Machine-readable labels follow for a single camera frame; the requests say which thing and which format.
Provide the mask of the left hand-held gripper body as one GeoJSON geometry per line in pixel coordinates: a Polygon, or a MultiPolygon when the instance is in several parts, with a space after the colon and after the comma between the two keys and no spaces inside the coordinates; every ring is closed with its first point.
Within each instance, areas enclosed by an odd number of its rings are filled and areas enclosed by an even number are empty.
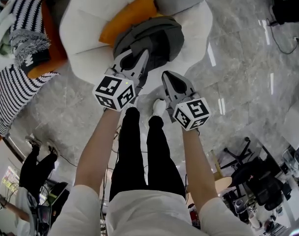
{"type": "Polygon", "coordinates": [[[114,66],[106,71],[92,91],[97,102],[104,108],[120,112],[135,100],[142,89],[146,68],[123,69],[114,66]]]}

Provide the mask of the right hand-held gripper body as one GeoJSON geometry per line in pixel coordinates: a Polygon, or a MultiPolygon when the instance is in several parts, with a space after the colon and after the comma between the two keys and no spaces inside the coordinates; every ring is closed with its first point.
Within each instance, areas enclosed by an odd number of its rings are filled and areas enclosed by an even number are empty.
{"type": "Polygon", "coordinates": [[[194,90],[176,94],[174,96],[175,102],[171,100],[171,94],[168,91],[165,93],[170,100],[166,110],[171,122],[178,122],[184,130],[197,129],[211,116],[206,99],[194,90]]]}

